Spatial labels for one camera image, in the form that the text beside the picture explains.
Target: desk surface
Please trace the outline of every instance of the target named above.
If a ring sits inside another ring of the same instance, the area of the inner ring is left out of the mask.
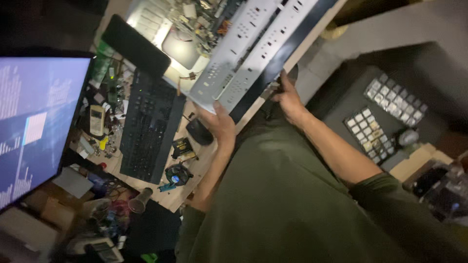
[[[325,29],[325,27],[330,23],[333,17],[338,13],[341,7],[345,4],[347,0],[338,0],[333,8],[329,9],[325,15],[318,21],[318,23],[314,26],[314,28],[310,31],[304,41],[298,46],[298,48],[294,51],[294,53],[289,57],[284,65],[284,69],[288,72],[292,69],[292,67],[299,61],[302,55],[309,49],[310,45],[315,41],[315,39],[319,36],[319,34]],[[102,19],[101,25],[96,32],[96,39],[100,38],[100,34],[105,30],[107,27],[107,23],[109,22],[109,17],[113,14],[124,14],[126,10],[119,10],[119,7],[115,5],[116,1],[110,1],[108,8],[106,10],[105,16]],[[253,115],[258,111],[258,109],[263,105],[265,102],[264,98],[267,98],[270,90],[265,90],[262,96],[258,97],[257,100],[252,104],[249,110],[244,114],[242,119],[236,125],[236,133],[239,133],[243,127],[249,122],[249,120],[253,117]],[[192,102],[187,101],[184,107],[184,115],[188,116],[190,113],[195,112],[195,108]],[[196,188],[200,180],[203,178],[204,174],[208,170],[211,161],[213,159],[213,154],[217,149],[216,141],[208,146],[201,146],[196,143],[188,134],[185,126],[187,125],[188,121],[185,118],[181,119],[179,124],[178,132],[174,136],[175,139],[188,137],[195,153],[198,155],[199,160],[189,160],[184,163],[184,165],[191,171],[194,175],[185,186],[179,186],[173,190],[169,190],[166,192],[159,192],[157,190],[158,186],[163,185],[164,183],[168,183],[165,176],[162,177],[160,185],[155,185],[151,183],[144,182],[142,180],[129,177],[119,173],[120,165],[122,162],[122,153],[117,150],[114,153],[115,157],[111,157],[110,159],[105,158],[103,155],[95,156],[91,155],[88,157],[90,161],[93,163],[99,164],[101,162],[105,162],[107,164],[106,171],[113,174],[115,177],[119,178],[120,180],[124,181],[125,183],[129,184],[130,186],[134,187],[137,190],[142,190],[145,187],[150,187],[154,190],[153,195],[151,196],[153,200],[161,204],[162,206],[166,207],[167,209],[175,212],[180,205],[185,201],[187,196]],[[169,153],[168,160],[166,162],[166,167],[177,163],[177,160],[173,160],[172,155],[173,149]]]

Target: computer mouse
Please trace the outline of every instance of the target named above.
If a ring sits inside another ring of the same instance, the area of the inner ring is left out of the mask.
[[[210,145],[213,142],[213,135],[203,126],[199,119],[193,119],[185,127],[192,138],[200,145]]]

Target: black keyboard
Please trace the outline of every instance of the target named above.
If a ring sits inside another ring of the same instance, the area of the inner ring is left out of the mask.
[[[185,96],[177,96],[165,80],[135,71],[120,142],[120,173],[159,184],[184,104]]]

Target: green shirt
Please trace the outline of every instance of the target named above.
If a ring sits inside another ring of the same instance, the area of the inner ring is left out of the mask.
[[[468,262],[396,179],[383,173],[348,190],[292,126],[248,138],[211,210],[183,215],[180,263]]]

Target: monitor screen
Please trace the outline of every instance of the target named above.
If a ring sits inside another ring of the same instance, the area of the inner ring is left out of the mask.
[[[0,209],[57,173],[89,58],[0,58]]]

